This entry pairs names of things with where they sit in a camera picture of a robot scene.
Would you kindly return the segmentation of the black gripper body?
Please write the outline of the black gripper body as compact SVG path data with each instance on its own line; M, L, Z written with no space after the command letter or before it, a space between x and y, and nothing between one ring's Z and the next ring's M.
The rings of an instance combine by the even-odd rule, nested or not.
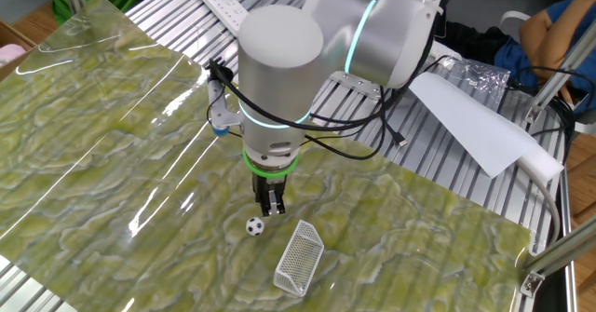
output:
M258 174L252 174L252 189L254 191L263 191L269 189L284 190L286 187L287 177L266 178Z

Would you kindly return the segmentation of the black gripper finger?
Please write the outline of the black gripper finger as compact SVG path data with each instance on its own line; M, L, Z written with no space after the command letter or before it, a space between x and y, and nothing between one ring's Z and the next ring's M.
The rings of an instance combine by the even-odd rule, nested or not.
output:
M261 208L264 217L269 215L269 192L267 190L255 191L255 201Z
M268 192L268 199L269 199L269 214L270 215L280 215L285 213L285 205L283 202L283 193L270 190Z

